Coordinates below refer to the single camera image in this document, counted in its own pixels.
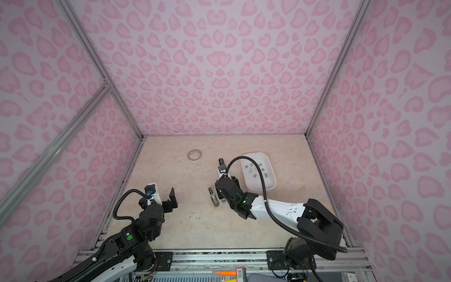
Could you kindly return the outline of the white mini stapler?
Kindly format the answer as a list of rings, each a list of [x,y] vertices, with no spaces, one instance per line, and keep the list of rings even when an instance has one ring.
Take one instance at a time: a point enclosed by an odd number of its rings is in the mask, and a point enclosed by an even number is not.
[[[209,191],[210,199],[211,199],[214,207],[215,208],[219,207],[220,204],[219,204],[219,201],[218,201],[218,198],[217,198],[216,194],[213,191],[213,188],[209,187],[208,191]]]

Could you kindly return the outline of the black stapler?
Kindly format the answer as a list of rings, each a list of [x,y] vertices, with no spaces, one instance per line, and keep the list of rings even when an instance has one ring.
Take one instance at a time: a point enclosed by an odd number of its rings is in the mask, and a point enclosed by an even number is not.
[[[218,160],[218,162],[219,162],[219,166],[218,166],[219,171],[226,170],[227,166],[225,165],[224,160],[222,158],[220,158]]]

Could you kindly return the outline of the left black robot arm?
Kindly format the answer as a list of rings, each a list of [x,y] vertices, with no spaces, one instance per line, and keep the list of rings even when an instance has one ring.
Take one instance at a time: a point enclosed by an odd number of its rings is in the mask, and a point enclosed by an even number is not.
[[[118,215],[123,201],[131,194],[142,198],[142,208],[138,218]],[[54,282],[113,282],[124,274],[135,271],[156,271],[159,258],[150,242],[161,235],[165,214],[178,208],[175,190],[172,188],[169,199],[160,201],[155,184],[148,184],[144,191],[130,189],[118,200],[113,209],[115,220],[128,220],[129,225],[120,232],[106,238],[98,250],[74,268],[54,278]]]

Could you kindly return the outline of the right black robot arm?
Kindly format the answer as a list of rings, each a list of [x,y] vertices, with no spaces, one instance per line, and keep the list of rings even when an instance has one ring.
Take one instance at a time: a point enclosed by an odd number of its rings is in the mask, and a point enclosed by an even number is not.
[[[338,253],[347,253],[341,246],[343,223],[315,199],[306,203],[285,203],[265,195],[244,192],[236,177],[221,177],[215,183],[219,198],[241,218],[272,220],[293,235],[282,252],[282,263],[296,269],[310,265],[314,256],[335,260]]]

